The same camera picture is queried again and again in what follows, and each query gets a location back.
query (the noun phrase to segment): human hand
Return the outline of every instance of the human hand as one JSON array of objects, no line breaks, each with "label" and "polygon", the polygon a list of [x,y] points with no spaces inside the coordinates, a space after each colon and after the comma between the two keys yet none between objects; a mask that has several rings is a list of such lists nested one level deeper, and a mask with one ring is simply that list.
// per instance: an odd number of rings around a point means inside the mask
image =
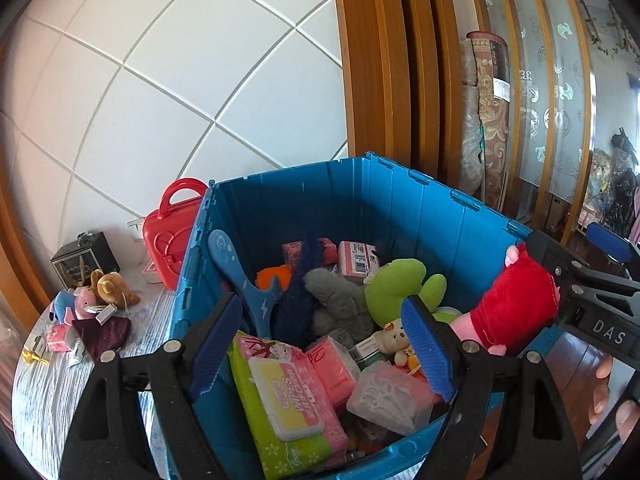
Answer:
[{"label": "human hand", "polygon": [[[596,370],[596,377],[606,379],[611,375],[611,367],[613,366],[613,357],[607,356],[606,359]],[[593,425],[600,419],[600,415],[606,409],[609,403],[609,387],[607,383],[602,382],[595,387],[593,391],[593,406],[589,407],[589,422]],[[624,443],[628,438],[636,423],[640,419],[640,406],[637,402],[628,400],[624,402],[616,413],[616,427],[620,434],[620,440]]]}]

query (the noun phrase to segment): black gift box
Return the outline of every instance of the black gift box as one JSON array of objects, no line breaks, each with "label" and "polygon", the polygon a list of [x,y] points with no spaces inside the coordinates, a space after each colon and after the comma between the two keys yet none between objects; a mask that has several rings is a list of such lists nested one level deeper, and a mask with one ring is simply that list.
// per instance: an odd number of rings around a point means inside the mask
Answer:
[{"label": "black gift box", "polygon": [[77,240],[60,247],[51,263],[66,287],[91,285],[96,269],[105,274],[120,271],[103,232],[79,234]]}]

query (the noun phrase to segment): orange plush toy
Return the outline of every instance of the orange plush toy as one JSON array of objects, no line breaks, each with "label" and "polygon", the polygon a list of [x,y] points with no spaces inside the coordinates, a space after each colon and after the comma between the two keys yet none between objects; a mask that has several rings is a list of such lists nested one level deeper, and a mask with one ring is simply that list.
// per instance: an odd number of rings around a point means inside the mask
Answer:
[{"label": "orange plush toy", "polygon": [[289,266],[281,265],[279,267],[267,267],[256,274],[255,286],[260,290],[269,290],[273,277],[276,276],[280,282],[282,290],[289,288],[291,282],[291,269]]}]

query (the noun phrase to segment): blue feather duster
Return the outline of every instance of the blue feather duster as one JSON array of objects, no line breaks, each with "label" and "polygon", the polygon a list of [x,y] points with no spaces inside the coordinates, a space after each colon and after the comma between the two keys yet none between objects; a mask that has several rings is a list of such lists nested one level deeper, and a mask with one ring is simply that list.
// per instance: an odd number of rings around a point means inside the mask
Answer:
[{"label": "blue feather duster", "polygon": [[271,336],[277,341],[305,349],[313,341],[311,331],[318,300],[305,288],[304,277],[312,269],[322,266],[324,245],[315,235],[302,240],[300,259],[280,303],[274,306]]}]

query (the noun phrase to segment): white tiled wall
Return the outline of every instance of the white tiled wall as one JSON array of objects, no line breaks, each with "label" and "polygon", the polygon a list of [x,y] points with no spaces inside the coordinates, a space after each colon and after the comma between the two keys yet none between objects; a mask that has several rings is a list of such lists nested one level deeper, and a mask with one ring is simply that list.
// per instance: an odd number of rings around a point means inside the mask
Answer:
[{"label": "white tiled wall", "polygon": [[346,156],[335,0],[33,0],[2,72],[0,126],[27,240],[48,259],[182,176],[226,180]]}]

